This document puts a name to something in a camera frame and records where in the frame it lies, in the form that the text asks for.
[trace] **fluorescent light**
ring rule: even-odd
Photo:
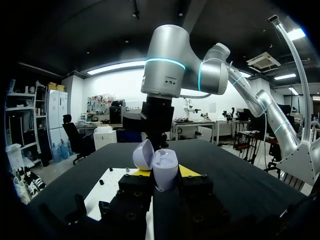
[[[305,37],[306,34],[304,33],[304,31],[301,28],[299,28],[299,29],[295,29],[295,30],[288,32],[288,36],[293,41],[293,40]]]
[[[251,76],[252,76],[251,74],[245,73],[245,72],[243,72],[243,71],[240,71],[240,73],[241,73],[245,78],[248,78],[248,77],[251,77]]]
[[[299,93],[293,88],[293,87],[289,87],[289,90],[294,94],[294,95],[299,95]]]
[[[313,101],[320,102],[320,96],[313,96],[313,97],[312,97],[312,100],[313,100]]]
[[[104,66],[95,70],[88,71],[88,74],[94,75],[94,74],[99,74],[102,72],[111,71],[115,69],[144,66],[145,64],[146,64],[146,61],[131,61],[131,62],[119,63],[119,64]]]
[[[289,78],[294,78],[297,75],[295,73],[291,73],[291,74],[287,74],[287,75],[283,75],[283,76],[276,76],[274,79],[275,80],[280,80],[280,79],[289,79]]]

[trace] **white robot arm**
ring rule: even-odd
[[[273,97],[264,90],[253,94],[246,78],[226,62],[229,54],[225,45],[217,43],[202,61],[191,49],[187,31],[175,25],[158,27],[152,35],[142,80],[141,91],[147,94],[147,100],[140,116],[125,117],[132,121],[129,124],[124,120],[123,125],[132,126],[141,120],[140,130],[150,135],[153,147],[157,148],[161,143],[155,136],[170,130],[172,98],[180,97],[181,88],[222,95],[230,81],[255,117],[267,114],[282,154],[277,166],[294,176],[295,183],[299,180],[313,185],[320,171],[320,140],[312,144],[304,139],[300,141]],[[154,129],[151,120],[157,121],[157,116],[161,116],[161,121]]]

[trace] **office chair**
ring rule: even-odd
[[[273,159],[271,162],[268,163],[268,167],[264,169],[264,171],[268,172],[271,170],[276,170],[276,173],[278,174],[278,179],[280,179],[280,169],[277,168],[277,163],[279,163],[281,158],[281,150],[280,146],[278,144],[271,144],[269,149],[269,155],[273,156]]]
[[[69,138],[71,150],[76,153],[76,159],[73,160],[73,165],[76,164],[80,158],[86,158],[91,153],[96,151],[93,134],[80,134],[73,122],[71,122],[71,115],[63,115],[62,126]]]

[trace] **black table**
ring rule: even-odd
[[[191,139],[169,141],[169,148],[175,150],[180,164],[200,174],[207,174],[213,180],[213,190],[231,220],[254,215],[259,220],[280,215],[289,204],[295,204],[304,195],[267,172],[227,152],[210,142]],[[112,143],[92,153],[70,170],[48,185],[27,206],[31,214],[39,219],[43,228],[53,230],[39,212],[39,205],[46,203],[61,220],[76,210],[75,194],[84,198],[108,167],[135,168],[132,153],[138,143]],[[156,239],[164,239],[165,231],[157,231],[157,225],[166,216],[162,200],[169,199],[166,192],[154,196],[154,231]]]

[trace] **white shelving unit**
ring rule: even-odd
[[[35,96],[37,96],[37,92],[38,92],[38,87],[35,88]],[[46,134],[48,137],[48,144],[50,144],[50,139],[49,139],[49,129],[48,129],[48,119],[47,119],[47,112],[46,112],[46,101],[47,101],[47,92],[48,89],[47,87],[44,90],[40,90],[42,91],[42,99],[36,99],[36,97],[34,98],[34,106],[36,106],[36,103],[41,104],[42,105],[42,109],[44,109],[44,115],[40,115],[38,116],[36,114],[36,112],[33,112],[33,125],[34,125],[34,135],[35,135],[35,139],[36,139],[36,146],[38,148],[38,152],[39,154],[41,154],[41,149],[40,149],[40,145],[39,145],[39,139],[38,139],[38,130],[41,129],[46,129]],[[41,121],[41,125],[42,127],[38,127],[38,122]]]
[[[35,107],[34,106],[19,106],[19,107],[7,107],[5,109],[6,112],[9,111],[24,111],[24,110],[34,110]]]
[[[33,106],[6,107],[5,108],[5,116],[4,116],[4,129],[6,131],[6,113],[13,112],[13,111],[16,111],[16,112],[32,111],[33,112],[33,121],[34,121],[33,122],[33,129],[34,129],[35,142],[29,143],[29,144],[25,144],[20,149],[24,150],[24,149],[30,148],[32,146],[36,146],[37,147],[37,152],[40,154],[41,153],[41,149],[40,149],[39,140],[38,140],[38,130],[37,130],[36,117],[37,118],[46,118],[47,116],[46,115],[36,116],[36,112],[35,112],[36,102],[44,102],[44,103],[46,102],[45,100],[36,100],[37,90],[38,90],[38,87],[35,88],[34,94],[31,94],[31,93],[14,93],[14,92],[9,92],[7,94],[7,99],[6,99],[7,102],[11,101],[14,98],[19,98],[19,99],[23,99],[23,98],[30,99],[30,98],[32,98],[33,99]],[[6,136],[5,136],[5,145],[8,146],[10,144],[12,144],[12,142],[9,142],[9,144],[8,144],[7,134],[6,134]],[[26,162],[24,167],[31,168],[36,163],[41,162],[41,160],[40,159],[36,159],[34,161],[31,161],[31,160],[27,159],[26,157],[24,157],[24,162]]]

